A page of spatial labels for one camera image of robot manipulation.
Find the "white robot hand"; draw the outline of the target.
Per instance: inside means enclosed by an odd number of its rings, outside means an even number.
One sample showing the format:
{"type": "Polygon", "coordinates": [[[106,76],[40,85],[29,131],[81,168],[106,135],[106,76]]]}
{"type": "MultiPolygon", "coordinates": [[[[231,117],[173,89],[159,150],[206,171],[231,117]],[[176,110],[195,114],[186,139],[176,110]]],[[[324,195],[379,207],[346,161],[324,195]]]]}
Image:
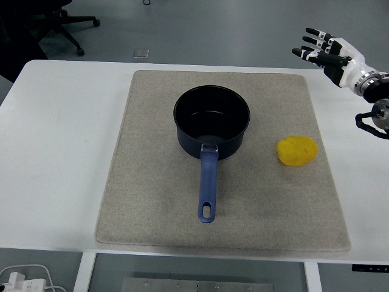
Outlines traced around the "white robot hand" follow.
{"type": "Polygon", "coordinates": [[[312,28],[307,28],[306,33],[303,41],[307,45],[293,48],[292,53],[323,69],[336,86],[353,89],[358,79],[374,70],[366,65],[365,57],[343,38],[312,28]]]}

